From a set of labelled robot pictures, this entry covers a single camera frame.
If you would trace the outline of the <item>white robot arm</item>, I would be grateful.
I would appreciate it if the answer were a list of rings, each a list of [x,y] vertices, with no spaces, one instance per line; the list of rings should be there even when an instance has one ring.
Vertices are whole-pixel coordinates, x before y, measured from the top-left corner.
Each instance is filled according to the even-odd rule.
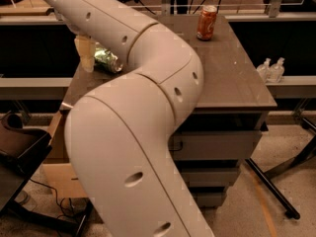
[[[73,105],[64,131],[79,182],[113,237],[214,237],[168,149],[202,91],[197,53],[117,0],[44,1],[127,66]]]

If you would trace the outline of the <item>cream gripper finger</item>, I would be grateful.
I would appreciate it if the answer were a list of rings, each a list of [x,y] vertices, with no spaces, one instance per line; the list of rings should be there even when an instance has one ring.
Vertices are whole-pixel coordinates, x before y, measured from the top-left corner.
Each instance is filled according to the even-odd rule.
[[[75,46],[80,56],[80,63],[86,72],[93,72],[95,65],[96,43],[88,37],[77,36]]]

